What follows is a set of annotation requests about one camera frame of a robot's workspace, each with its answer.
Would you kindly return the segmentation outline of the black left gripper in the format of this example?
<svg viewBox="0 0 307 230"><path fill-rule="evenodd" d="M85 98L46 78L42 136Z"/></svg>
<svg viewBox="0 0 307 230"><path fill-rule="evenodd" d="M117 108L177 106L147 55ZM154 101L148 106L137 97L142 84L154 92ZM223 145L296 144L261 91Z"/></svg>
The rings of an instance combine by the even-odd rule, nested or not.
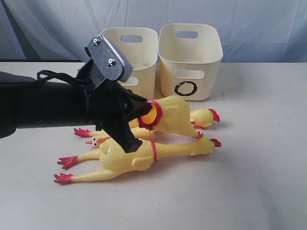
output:
<svg viewBox="0 0 307 230"><path fill-rule="evenodd" d="M142 141L136 138L128 122L146 115L152 106L148 99L125 89L116 81L105 80L98 86L93 81L77 80L84 100L78 125L94 125L97 131L104 130L116 141L125 153L139 149Z"/></svg>

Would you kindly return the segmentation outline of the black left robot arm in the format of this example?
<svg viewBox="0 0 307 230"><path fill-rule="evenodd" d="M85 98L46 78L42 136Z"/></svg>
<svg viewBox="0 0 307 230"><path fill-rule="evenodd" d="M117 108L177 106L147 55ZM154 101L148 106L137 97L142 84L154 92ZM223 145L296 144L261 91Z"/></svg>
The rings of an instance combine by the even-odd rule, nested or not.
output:
<svg viewBox="0 0 307 230"><path fill-rule="evenodd" d="M129 122L146 115L146 98L101 74L71 77L40 71L37 78L0 74L0 136L17 129L94 125L109 134L126 153L142 144Z"/></svg>

